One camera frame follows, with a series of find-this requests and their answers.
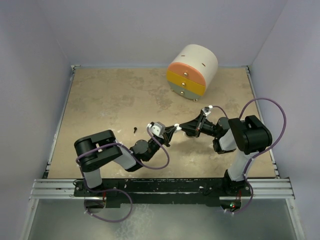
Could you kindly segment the white earbud charging case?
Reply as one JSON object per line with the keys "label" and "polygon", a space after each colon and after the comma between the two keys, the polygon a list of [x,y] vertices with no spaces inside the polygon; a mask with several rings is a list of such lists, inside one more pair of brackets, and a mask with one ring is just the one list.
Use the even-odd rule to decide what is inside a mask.
{"label": "white earbud charging case", "polygon": [[177,133],[181,130],[182,130],[182,128],[180,127],[180,125],[178,123],[175,123],[174,124],[174,133]]}

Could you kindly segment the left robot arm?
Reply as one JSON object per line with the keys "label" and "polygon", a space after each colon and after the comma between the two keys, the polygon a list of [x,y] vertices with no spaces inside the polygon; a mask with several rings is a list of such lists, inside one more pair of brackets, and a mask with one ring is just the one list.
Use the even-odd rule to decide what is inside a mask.
{"label": "left robot arm", "polygon": [[[85,190],[91,196],[101,194],[103,181],[100,168],[110,162],[117,163],[127,172],[135,172],[142,167],[151,170],[166,168],[170,163],[170,156],[165,147],[170,146],[173,135],[181,130],[178,123],[166,127],[161,122],[151,122],[146,126],[150,139],[138,140],[130,148],[119,142],[112,130],[78,139],[74,143],[76,163],[86,183]],[[166,155],[166,164],[159,167],[146,165],[145,162],[151,160],[160,149]]]}

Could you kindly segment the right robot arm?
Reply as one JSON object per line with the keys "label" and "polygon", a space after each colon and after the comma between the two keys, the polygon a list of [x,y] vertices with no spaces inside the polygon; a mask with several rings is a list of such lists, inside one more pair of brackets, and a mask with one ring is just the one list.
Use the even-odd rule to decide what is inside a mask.
{"label": "right robot arm", "polygon": [[200,134],[213,137],[213,149],[219,155],[236,151],[235,160],[225,171],[217,187],[217,190],[228,196],[233,196],[248,186],[245,174],[251,167],[254,156],[266,150],[273,141],[271,132],[255,115],[249,115],[244,120],[221,117],[214,124],[201,113],[180,127],[189,137],[197,138]]}

